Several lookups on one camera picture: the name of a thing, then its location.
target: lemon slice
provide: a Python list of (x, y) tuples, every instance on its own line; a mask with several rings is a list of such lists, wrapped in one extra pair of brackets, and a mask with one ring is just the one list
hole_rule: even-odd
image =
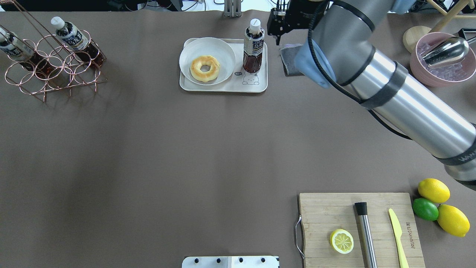
[(347, 254), (354, 248), (354, 239), (346, 230), (336, 229), (330, 234), (330, 244), (337, 252)]

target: table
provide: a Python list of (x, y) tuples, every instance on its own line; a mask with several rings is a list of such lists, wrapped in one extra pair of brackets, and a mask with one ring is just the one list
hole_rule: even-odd
[[(252, 18), (222, 12), (34, 12), (88, 30), (108, 60), (99, 92), (56, 92), (42, 103), (0, 81), (0, 266), (180, 267), (185, 256), (279, 255), (301, 267), (293, 227), (301, 192), (408, 192), (427, 177), (476, 223), (476, 193), (412, 141), (391, 134), (337, 90), (285, 77), (266, 36), (269, 85), (261, 94), (179, 87), (191, 37), (241, 38)], [(24, 38), (18, 13), (1, 23)], [(403, 32), (440, 16), (390, 14), (372, 37), (408, 67)], [(457, 32), (472, 22), (454, 20)], [(303, 42), (307, 31), (283, 36)], [(0, 58), (0, 70), (10, 64)], [(476, 78), (433, 89), (476, 122)], [(453, 237), (416, 219), (426, 266), (472, 267), (476, 232)]]

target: knife handle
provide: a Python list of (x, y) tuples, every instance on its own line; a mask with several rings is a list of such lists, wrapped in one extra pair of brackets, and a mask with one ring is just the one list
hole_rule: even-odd
[(403, 251), (402, 241), (396, 239), (398, 250), (398, 261), (400, 262), (400, 268), (409, 268), (405, 252)]

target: bottle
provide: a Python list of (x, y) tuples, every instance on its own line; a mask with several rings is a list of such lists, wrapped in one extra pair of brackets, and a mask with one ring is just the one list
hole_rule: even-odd
[(74, 24), (64, 21), (60, 17), (54, 17), (51, 19), (51, 24), (56, 28), (56, 35), (58, 35), (63, 42), (68, 44), (74, 52), (82, 51), (89, 55), (77, 53), (77, 56), (81, 61), (89, 62), (89, 60), (92, 59), (98, 66), (102, 65), (104, 62), (104, 55), (94, 46), (94, 44), (89, 42), (88, 38), (84, 36), (84, 34), (82, 34)]
[(261, 68), (264, 38), (265, 30), (261, 28), (261, 22), (258, 19), (252, 19), (245, 31), (243, 52), (243, 68), (245, 68), (245, 71), (254, 73)]
[(29, 72), (34, 71), (36, 65), (36, 75), (45, 79), (55, 67), (47, 60), (32, 50), (13, 32), (6, 32), (0, 28), (0, 50), (9, 55), (10, 59), (19, 62), (23, 68)]

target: black muddler tip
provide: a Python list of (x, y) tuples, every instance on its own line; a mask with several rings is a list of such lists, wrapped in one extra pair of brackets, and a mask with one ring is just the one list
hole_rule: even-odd
[(367, 202), (355, 203), (357, 215), (367, 215)]

